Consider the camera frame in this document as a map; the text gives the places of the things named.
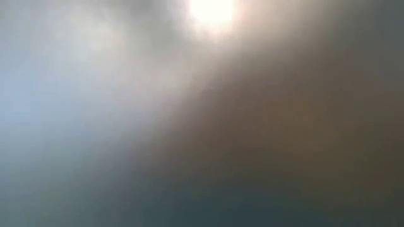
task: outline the bright light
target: bright light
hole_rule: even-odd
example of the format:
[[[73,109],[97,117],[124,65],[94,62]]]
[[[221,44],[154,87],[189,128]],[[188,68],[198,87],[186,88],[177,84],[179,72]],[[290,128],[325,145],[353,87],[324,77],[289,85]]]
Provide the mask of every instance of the bright light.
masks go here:
[[[235,0],[188,0],[189,17],[197,32],[228,32],[235,16]]]

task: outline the blurry background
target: blurry background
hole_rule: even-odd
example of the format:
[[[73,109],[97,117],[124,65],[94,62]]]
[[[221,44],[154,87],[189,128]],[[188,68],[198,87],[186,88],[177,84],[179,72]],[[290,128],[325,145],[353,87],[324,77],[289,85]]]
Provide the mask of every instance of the blurry background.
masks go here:
[[[0,226],[401,226],[403,10],[0,1]]]

